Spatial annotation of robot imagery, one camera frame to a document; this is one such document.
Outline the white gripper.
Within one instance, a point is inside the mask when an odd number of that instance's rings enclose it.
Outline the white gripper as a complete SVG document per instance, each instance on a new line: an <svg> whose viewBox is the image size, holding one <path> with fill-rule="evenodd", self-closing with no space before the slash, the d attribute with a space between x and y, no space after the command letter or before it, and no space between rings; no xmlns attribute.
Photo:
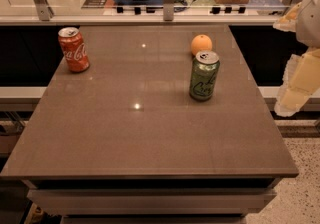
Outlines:
<svg viewBox="0 0 320 224"><path fill-rule="evenodd" d="M320 0L302 0L277 19L273 28L296 32L299 42L314 47L302 56L292 55L286 64L274 111L290 117L320 88Z"/></svg>

